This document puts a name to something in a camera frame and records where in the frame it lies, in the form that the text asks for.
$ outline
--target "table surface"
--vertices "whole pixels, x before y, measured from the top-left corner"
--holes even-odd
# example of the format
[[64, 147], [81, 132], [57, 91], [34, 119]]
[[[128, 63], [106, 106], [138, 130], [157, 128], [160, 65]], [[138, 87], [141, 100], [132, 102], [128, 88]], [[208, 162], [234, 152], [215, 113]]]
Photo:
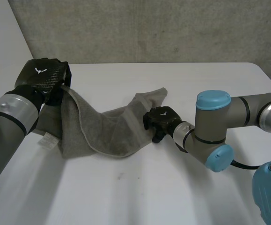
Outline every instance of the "table surface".
[[[165, 87], [163, 105], [190, 123], [201, 91], [271, 92], [270, 79], [250, 63], [76, 64], [71, 71], [72, 88], [99, 112]], [[40, 139], [28, 135], [0, 176], [0, 225], [264, 224], [252, 199], [252, 171], [230, 166], [214, 173], [168, 136], [123, 159], [64, 160], [57, 148], [41, 148]], [[226, 143], [240, 162], [271, 161], [271, 134], [256, 127], [228, 130]]]

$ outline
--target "towel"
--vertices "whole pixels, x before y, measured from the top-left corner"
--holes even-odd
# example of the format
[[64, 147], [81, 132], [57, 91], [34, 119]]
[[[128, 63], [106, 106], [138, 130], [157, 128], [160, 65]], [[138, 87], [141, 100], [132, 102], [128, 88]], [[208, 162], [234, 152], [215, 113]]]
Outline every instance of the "towel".
[[64, 96], [61, 105], [45, 105], [39, 115], [34, 133], [46, 132], [61, 139], [63, 158], [75, 158], [102, 153], [112, 157], [129, 156], [147, 144], [153, 137], [145, 130], [142, 117], [162, 105], [167, 90], [135, 94], [124, 107], [99, 113], [77, 92], [61, 86]]

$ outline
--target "robotic arm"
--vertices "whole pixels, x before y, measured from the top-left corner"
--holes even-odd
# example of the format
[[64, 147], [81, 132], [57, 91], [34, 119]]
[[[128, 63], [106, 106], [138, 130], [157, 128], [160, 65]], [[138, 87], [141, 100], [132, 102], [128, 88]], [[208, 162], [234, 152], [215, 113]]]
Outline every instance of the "robotic arm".
[[[197, 96], [195, 121], [195, 126], [182, 121], [167, 106], [151, 109], [143, 116], [145, 129], [155, 129], [154, 143], [169, 134], [181, 151], [191, 154], [214, 172], [229, 165], [241, 167], [234, 161], [232, 147], [225, 144], [227, 129], [258, 126], [271, 132], [271, 93], [230, 97], [220, 90], [203, 91]], [[271, 225], [271, 162], [257, 169], [252, 189], [263, 220]]]
[[70, 82], [67, 62], [38, 59], [25, 64], [15, 89], [0, 98], [0, 174], [24, 137], [36, 127], [42, 104], [60, 105], [60, 86], [70, 86]]

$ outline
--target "black cable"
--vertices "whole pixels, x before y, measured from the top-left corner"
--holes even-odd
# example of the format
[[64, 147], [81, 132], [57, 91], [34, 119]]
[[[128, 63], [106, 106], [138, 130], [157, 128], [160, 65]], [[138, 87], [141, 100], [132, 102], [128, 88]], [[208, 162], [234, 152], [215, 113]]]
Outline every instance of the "black cable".
[[237, 168], [245, 169], [245, 170], [256, 170], [259, 168], [259, 165], [255, 165], [255, 166], [245, 165], [245, 164], [236, 162], [235, 160], [232, 160], [231, 165]]
[[250, 166], [250, 165], [241, 164], [239, 162], [236, 162], [235, 160], [232, 160], [231, 165], [237, 168], [244, 169], [244, 170], [256, 170], [260, 167], [259, 165]]

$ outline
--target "black ring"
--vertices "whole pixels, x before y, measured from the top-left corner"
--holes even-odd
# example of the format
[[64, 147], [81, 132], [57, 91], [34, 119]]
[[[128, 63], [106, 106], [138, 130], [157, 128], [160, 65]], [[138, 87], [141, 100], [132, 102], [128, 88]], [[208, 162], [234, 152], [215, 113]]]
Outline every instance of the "black ring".
[[184, 150], [186, 150], [186, 149], [185, 149], [185, 141], [186, 141], [186, 138], [187, 138], [194, 130], [195, 130], [195, 128], [193, 128], [192, 130], [190, 130], [190, 131], [185, 135], [185, 137], [183, 138], [182, 146], [183, 146]]
[[246, 117], [246, 121], [243, 124], [243, 127], [245, 127], [249, 123], [249, 119], [251, 118], [251, 111], [249, 109], [248, 102], [243, 97], [239, 97], [239, 98], [242, 100], [242, 102], [244, 103], [244, 106], [246, 107], [246, 115], [247, 115], [247, 117]]
[[17, 120], [15, 117], [12, 117], [12, 116], [10, 116], [10, 115], [4, 113], [4, 112], [0, 112], [0, 116], [4, 117], [4, 118], [6, 118], [6, 119], [11, 120], [11, 121], [14, 122], [16, 125], [18, 125], [18, 127], [21, 128], [21, 130], [23, 131], [24, 136], [26, 136], [26, 134], [27, 134], [26, 128], [25, 128], [25, 126], [24, 126], [19, 120]]
[[260, 121], [260, 116], [261, 116], [261, 113], [263, 112], [263, 110], [268, 107], [269, 105], [271, 104], [271, 101], [267, 104], [265, 104], [258, 112], [258, 115], [257, 115], [257, 118], [256, 118], [256, 122], [257, 122], [257, 126], [260, 127], [260, 124], [259, 124], [259, 121]]
[[220, 141], [206, 141], [204, 139], [197, 137], [196, 135], [195, 135], [195, 137], [199, 142], [202, 142], [205, 144], [221, 144], [221, 143], [225, 142], [225, 140], [226, 140], [226, 138], [224, 138], [223, 140], [220, 140]]

